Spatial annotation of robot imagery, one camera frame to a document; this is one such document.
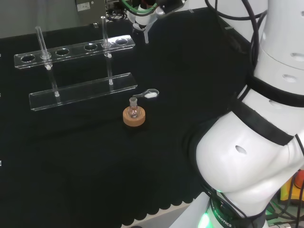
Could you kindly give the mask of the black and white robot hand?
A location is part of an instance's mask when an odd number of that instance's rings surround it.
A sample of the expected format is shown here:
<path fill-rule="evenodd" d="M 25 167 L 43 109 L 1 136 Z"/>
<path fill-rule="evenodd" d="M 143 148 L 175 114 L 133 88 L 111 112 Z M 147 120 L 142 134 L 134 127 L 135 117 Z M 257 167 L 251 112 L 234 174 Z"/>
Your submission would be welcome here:
<path fill-rule="evenodd" d="M 149 10 L 156 3 L 155 0 L 140 0 L 138 10 Z M 132 22 L 133 28 L 143 33 L 148 33 L 154 22 L 165 13 L 161 7 L 157 7 L 156 10 L 147 16 L 136 16 L 127 11 L 127 17 Z"/>

